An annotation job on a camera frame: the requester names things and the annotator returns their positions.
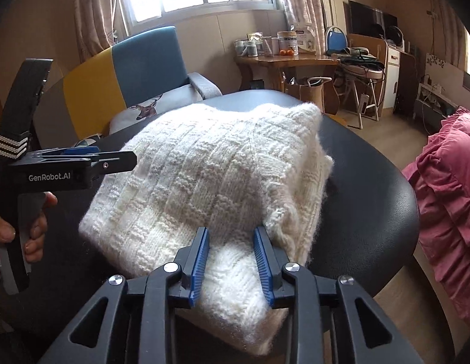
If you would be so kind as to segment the cream knitted sweater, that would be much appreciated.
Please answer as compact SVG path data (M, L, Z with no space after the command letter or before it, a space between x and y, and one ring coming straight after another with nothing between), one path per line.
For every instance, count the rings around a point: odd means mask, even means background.
M205 277L185 318L264 356L287 312L265 300L253 232L264 226L291 261L307 262L333 168L320 144L321 121L312 103L249 112L196 103L165 113L125 144L136 167L103 179L79 233L117 270L139 277L206 227Z

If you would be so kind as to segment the grey yellow blue sofa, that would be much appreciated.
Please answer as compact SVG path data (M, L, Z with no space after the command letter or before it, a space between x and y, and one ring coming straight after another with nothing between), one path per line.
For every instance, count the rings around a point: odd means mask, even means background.
M71 146L108 134L110 121L137 103L192 85L203 100L221 90L187 72L173 26L132 36L89 58L55 83L39 104L34 127L43 148Z

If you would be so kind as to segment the deer print pillow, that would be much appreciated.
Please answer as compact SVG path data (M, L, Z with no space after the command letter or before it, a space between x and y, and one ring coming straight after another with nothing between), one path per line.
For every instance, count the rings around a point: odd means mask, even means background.
M110 121L109 134L119 132L148 117L160 115L172 109L182 108L202 100L201 94L192 85L172 89L142 103L132 105L118 113Z

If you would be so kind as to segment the left checked curtain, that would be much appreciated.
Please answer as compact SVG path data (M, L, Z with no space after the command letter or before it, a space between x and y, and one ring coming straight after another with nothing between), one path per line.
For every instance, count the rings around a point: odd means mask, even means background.
M115 43L114 21L118 0L73 0L80 62Z

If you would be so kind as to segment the checked curtain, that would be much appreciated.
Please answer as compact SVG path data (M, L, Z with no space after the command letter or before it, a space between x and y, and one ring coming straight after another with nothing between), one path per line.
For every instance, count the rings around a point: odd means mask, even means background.
M73 0L80 62L115 43L114 21L118 0Z
M284 10L288 28L308 33L308 52L326 54L326 29L334 24L333 0L278 0Z

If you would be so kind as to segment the brown paper bag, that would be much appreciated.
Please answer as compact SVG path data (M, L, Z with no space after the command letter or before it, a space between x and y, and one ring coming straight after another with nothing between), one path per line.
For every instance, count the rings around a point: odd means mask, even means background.
M283 83L283 92L302 102L315 104L320 111L325 112L324 89L332 79L326 76L312 76L301 81L292 78Z

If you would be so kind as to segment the pink ruffled bedding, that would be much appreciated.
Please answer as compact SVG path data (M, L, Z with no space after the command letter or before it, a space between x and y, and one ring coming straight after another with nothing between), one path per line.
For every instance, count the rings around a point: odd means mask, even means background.
M402 174L415 191L418 240L435 279L470 325L470 111L444 119Z

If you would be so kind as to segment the wooden side table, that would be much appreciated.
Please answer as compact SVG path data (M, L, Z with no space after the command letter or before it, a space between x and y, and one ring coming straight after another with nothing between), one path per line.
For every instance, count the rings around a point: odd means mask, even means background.
M254 58L235 57L242 82L239 90L258 89L262 87L262 80L254 78L254 68L264 68L268 74L270 89L283 91L285 79L297 77L298 69L304 68L308 73L318 73L323 77L333 78L339 66L339 60L317 54L303 53L298 56L259 56Z

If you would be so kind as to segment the oranges on table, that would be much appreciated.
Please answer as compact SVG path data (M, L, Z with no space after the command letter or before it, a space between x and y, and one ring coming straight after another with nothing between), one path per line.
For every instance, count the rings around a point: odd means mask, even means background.
M279 55L280 56L293 57L293 56L296 55L296 52L293 49L280 49L279 50Z

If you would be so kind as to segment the white cabinet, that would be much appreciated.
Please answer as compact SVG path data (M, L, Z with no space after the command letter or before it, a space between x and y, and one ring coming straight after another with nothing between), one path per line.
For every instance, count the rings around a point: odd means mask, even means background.
M418 95L418 70L416 58L389 45L385 60L385 94L382 109L405 117L413 116Z

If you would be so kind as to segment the large white canister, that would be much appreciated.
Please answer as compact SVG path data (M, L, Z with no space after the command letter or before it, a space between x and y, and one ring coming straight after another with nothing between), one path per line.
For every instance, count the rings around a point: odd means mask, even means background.
M298 55L297 34L295 31L279 31L277 34L280 49L293 49Z

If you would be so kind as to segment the blue chair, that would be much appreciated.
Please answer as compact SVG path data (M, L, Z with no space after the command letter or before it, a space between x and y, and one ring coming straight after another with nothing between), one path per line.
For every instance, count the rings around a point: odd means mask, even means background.
M342 53L348 47L345 33L337 26L330 26L325 31L325 44L327 56L333 53Z

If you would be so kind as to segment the black television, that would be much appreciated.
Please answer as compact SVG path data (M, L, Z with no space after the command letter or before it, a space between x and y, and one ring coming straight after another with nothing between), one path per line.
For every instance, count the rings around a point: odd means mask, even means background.
M396 16L349 0L345 5L347 32L378 39L391 39L398 26Z

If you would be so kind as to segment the right checked curtain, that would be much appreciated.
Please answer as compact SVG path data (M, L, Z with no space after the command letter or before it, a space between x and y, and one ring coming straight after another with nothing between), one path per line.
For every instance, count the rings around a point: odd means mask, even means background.
M334 24L333 0L278 0L284 10L288 28L308 33L308 52L326 54L326 29Z

